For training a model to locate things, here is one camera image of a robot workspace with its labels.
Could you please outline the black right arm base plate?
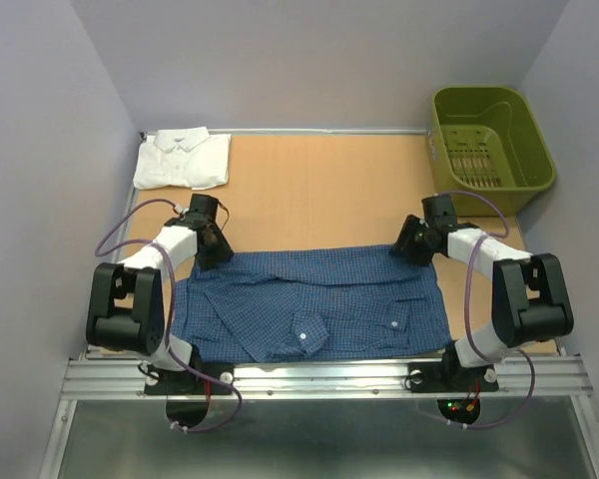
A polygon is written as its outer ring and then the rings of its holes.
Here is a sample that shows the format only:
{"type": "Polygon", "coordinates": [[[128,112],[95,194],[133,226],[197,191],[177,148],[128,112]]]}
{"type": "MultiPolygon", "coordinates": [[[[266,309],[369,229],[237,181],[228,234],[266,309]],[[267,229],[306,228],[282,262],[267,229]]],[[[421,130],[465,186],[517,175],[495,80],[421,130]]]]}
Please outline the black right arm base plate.
{"type": "Polygon", "coordinates": [[[493,368],[463,368],[446,365],[441,361],[409,363],[404,386],[413,393],[475,393],[499,390],[493,368]]]}

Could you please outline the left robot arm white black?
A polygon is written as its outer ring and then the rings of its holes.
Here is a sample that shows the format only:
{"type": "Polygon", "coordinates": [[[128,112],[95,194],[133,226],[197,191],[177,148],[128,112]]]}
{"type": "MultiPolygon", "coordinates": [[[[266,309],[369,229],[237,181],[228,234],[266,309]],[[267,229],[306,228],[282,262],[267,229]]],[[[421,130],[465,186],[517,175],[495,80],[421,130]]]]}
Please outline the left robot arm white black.
{"type": "Polygon", "coordinates": [[[164,311],[163,284],[175,289],[176,268],[189,259],[202,271],[232,259],[234,252],[217,223],[218,210],[226,207],[202,194],[193,194],[186,208],[166,199],[161,202],[175,216],[154,239],[129,239],[110,248],[102,240],[96,247],[97,257],[130,244],[141,248],[119,262],[102,262],[95,268],[86,340],[93,346],[135,354],[150,386],[171,383],[182,393],[200,385],[210,389],[197,348],[171,333],[175,300],[171,298],[169,310],[164,311]]]}

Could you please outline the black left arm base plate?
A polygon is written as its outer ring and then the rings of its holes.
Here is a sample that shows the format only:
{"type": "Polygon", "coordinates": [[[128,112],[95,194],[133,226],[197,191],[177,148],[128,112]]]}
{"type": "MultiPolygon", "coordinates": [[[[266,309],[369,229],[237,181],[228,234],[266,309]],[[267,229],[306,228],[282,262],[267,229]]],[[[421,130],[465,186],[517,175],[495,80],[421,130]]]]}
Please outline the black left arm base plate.
{"type": "MultiPolygon", "coordinates": [[[[223,373],[234,373],[234,366],[229,363],[203,363],[201,372],[215,379],[220,379],[223,373]]],[[[186,370],[169,371],[149,365],[145,375],[144,393],[148,396],[195,395],[206,394],[202,379],[186,370]]]]}

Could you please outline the blue checkered long sleeve shirt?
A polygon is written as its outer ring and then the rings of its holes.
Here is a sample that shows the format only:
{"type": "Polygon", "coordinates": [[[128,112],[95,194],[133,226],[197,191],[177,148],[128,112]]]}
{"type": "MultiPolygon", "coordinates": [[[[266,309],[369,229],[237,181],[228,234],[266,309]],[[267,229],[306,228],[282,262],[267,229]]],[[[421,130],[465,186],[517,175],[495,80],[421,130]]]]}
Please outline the blue checkered long sleeve shirt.
{"type": "Polygon", "coordinates": [[[432,265],[387,244],[240,252],[176,285],[176,337],[205,362],[387,359],[437,351],[450,329],[432,265]]]}

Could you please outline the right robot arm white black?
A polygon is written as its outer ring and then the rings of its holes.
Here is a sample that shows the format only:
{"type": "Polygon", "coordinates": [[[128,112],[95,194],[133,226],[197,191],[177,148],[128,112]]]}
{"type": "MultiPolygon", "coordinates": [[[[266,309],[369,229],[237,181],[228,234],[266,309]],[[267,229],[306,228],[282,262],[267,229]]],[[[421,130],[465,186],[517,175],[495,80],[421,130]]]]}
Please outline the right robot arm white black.
{"type": "Polygon", "coordinates": [[[461,222],[450,193],[425,198],[422,207],[422,217],[406,218],[391,255],[417,266],[431,264],[437,254],[466,264],[464,291],[472,291],[475,273],[489,279],[491,313],[484,326],[467,327],[464,336],[450,342],[440,361],[414,367],[405,386],[417,393],[494,391],[494,366],[513,349],[572,332],[574,315],[561,263],[551,253],[505,244],[506,233],[490,234],[461,222]]]}

